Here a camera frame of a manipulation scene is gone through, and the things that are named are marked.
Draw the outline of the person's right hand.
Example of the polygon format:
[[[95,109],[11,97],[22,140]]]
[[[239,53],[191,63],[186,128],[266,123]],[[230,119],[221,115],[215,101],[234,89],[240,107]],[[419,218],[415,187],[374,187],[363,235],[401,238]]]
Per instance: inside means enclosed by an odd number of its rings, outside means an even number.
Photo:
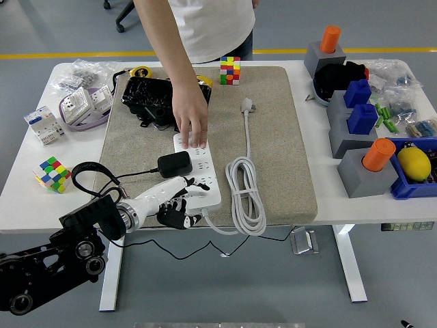
[[[196,79],[173,84],[173,114],[182,137],[182,147],[205,148],[208,105]]]

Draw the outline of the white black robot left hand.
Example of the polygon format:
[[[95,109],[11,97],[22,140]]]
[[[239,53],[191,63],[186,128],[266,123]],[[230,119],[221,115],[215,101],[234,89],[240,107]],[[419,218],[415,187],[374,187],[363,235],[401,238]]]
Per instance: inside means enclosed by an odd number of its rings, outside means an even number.
[[[177,176],[153,186],[135,199],[125,200],[124,202],[134,210],[132,220],[135,229],[141,228],[147,217],[155,215],[159,211],[160,205],[174,198],[177,193],[191,185],[201,187],[206,191],[210,190],[209,186],[197,182],[195,178],[187,179]]]

